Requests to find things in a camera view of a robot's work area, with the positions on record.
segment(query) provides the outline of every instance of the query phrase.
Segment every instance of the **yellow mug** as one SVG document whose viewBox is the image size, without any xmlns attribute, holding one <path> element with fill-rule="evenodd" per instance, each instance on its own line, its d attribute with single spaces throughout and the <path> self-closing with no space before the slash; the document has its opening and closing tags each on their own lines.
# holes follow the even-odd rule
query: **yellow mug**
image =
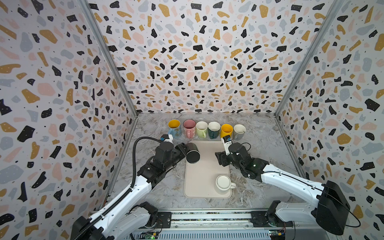
<svg viewBox="0 0 384 240">
<path fill-rule="evenodd" d="M 232 137 L 233 127 L 229 124 L 221 126 L 220 138 L 230 135 Z"/>
</svg>

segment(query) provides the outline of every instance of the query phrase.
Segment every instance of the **blue mug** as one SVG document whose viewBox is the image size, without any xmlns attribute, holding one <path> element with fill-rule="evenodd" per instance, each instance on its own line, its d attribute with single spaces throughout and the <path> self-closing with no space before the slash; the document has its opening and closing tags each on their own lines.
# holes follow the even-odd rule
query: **blue mug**
<svg viewBox="0 0 384 240">
<path fill-rule="evenodd" d="M 181 124 L 177 119 L 173 119 L 168 123 L 169 131 L 168 134 L 172 134 L 174 138 L 181 136 Z"/>
</svg>

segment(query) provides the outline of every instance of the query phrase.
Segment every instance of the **white mug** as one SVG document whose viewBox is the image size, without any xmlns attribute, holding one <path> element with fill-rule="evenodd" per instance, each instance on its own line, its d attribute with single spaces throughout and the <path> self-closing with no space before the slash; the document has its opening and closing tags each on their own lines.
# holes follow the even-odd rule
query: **white mug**
<svg viewBox="0 0 384 240">
<path fill-rule="evenodd" d="M 228 176 L 220 175 L 216 178 L 216 186 L 218 189 L 226 191 L 228 189 L 236 188 L 236 183 L 231 182 Z"/>
</svg>

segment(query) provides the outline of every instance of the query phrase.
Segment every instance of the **black cup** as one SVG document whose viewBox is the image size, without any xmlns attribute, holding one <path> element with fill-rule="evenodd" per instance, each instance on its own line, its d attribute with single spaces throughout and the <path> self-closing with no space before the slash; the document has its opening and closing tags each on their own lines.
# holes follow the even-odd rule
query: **black cup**
<svg viewBox="0 0 384 240">
<path fill-rule="evenodd" d="M 200 153 L 199 150 L 197 149 L 196 144 L 189 142 L 186 144 L 188 146 L 187 150 L 187 162 L 189 163 L 197 163 L 200 160 Z"/>
</svg>

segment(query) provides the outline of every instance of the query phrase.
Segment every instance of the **white tray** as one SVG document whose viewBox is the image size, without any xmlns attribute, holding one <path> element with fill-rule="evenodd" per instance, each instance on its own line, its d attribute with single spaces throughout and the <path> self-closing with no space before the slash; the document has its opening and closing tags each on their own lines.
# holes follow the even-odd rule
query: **white tray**
<svg viewBox="0 0 384 240">
<path fill-rule="evenodd" d="M 224 151 L 221 141 L 190 141 L 196 144 L 200 152 L 200 160 L 185 167 L 184 195 L 188 198 L 221 198 L 227 199 L 232 190 L 221 191 L 216 186 L 216 178 L 226 175 L 230 178 L 229 166 L 219 165 L 215 152 Z"/>
</svg>

